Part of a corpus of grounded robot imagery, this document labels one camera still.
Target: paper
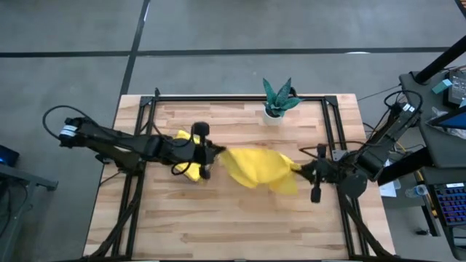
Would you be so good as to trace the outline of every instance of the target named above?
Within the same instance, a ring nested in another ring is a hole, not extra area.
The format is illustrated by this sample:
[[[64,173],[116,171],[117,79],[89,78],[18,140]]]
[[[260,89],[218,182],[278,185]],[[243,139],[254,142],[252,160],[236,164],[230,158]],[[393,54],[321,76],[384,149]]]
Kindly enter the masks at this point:
[[[387,159],[385,162],[385,167],[390,165],[390,161]],[[392,182],[386,183],[383,186],[379,187],[380,195],[383,197],[396,197],[395,184]]]

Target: concrete floor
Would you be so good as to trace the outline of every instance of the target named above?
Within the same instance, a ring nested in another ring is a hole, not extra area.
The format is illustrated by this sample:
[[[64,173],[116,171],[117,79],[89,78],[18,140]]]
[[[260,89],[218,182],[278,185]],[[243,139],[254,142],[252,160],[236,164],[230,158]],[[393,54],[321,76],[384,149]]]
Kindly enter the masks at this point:
[[[0,52],[129,51],[143,0],[0,0]],[[447,47],[466,34],[453,0],[152,0],[140,50],[240,48]],[[289,76],[301,93],[355,93],[398,83],[439,54],[139,57],[128,93],[262,93],[261,78]],[[102,125],[114,119],[127,57],[0,58],[0,144],[19,151],[19,168],[60,181],[39,190],[14,261],[82,254],[102,170],[86,149],[58,147],[42,128],[49,107],[81,108]],[[466,57],[454,62],[466,64]],[[384,112],[383,93],[360,101],[363,120]],[[70,111],[50,117],[57,130]],[[422,139],[410,130],[402,139]],[[420,207],[387,208],[398,255],[454,261],[442,237],[418,237]]]

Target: wooden tabletop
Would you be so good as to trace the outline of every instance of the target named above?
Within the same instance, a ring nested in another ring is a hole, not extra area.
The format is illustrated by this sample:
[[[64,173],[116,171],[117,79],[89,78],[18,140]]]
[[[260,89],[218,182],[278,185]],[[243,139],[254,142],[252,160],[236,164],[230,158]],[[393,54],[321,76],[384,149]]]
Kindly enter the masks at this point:
[[[346,139],[364,141],[355,95],[337,97]],[[139,99],[140,95],[122,96],[114,129],[134,133]],[[208,138],[217,145],[270,148],[299,163],[311,160],[298,151],[299,147],[327,142],[320,103],[300,103],[286,112],[279,127],[264,126],[263,108],[259,102],[158,102],[155,121],[168,135],[205,121],[210,124]],[[115,166],[106,166],[102,179],[116,171]],[[125,175],[118,175],[100,188],[85,255],[97,249],[116,223],[124,180]],[[300,177],[297,181],[299,194],[284,196],[266,186],[243,187],[220,164],[214,164],[207,183],[196,184],[184,176],[171,175],[169,167],[149,163],[133,259],[347,258],[335,188],[323,184],[321,203],[314,204],[309,200],[309,183]],[[366,225],[382,246],[394,253],[377,185],[369,183],[359,201]],[[351,225],[359,250],[355,226]],[[126,233],[121,252],[125,251]]]

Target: yellow cloth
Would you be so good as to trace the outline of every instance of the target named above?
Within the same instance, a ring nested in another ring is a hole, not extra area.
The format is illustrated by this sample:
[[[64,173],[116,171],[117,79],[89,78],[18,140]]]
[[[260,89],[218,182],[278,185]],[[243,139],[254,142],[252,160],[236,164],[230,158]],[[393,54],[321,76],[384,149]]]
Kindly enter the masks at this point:
[[[176,138],[189,137],[190,134],[182,130],[176,135]],[[194,142],[199,143],[199,138],[194,137]],[[263,183],[268,184],[270,190],[277,193],[298,193],[295,172],[292,170],[300,170],[301,165],[279,152],[260,148],[231,148],[218,156],[231,177],[245,187],[255,188]],[[182,171],[186,166],[187,163],[183,163],[175,168]],[[199,164],[191,163],[184,175],[192,181],[199,181],[199,167]]]
[[[176,135],[176,138],[184,138],[184,139],[189,139],[191,137],[191,134],[184,132],[183,130],[179,130],[178,134]],[[198,144],[200,143],[199,138],[197,136],[193,137],[194,143]],[[175,168],[178,171],[183,171],[186,166],[188,166],[188,163],[182,163],[182,164],[177,164]],[[201,167],[200,164],[197,163],[191,163],[191,166],[189,166],[188,170],[184,173],[186,177],[191,179],[192,181],[199,181],[201,178],[201,175],[199,174],[199,167]]]

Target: succulent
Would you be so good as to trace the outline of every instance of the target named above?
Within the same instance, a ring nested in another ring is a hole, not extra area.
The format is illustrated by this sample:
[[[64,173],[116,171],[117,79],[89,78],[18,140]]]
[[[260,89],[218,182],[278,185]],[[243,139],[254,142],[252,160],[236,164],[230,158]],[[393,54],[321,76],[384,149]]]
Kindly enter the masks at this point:
[[[301,102],[299,98],[288,97],[291,90],[291,78],[278,90],[277,94],[275,94],[272,86],[270,86],[270,83],[266,79],[263,79],[263,83],[267,95],[267,102],[264,105],[269,116],[284,116],[285,111],[297,106]]]

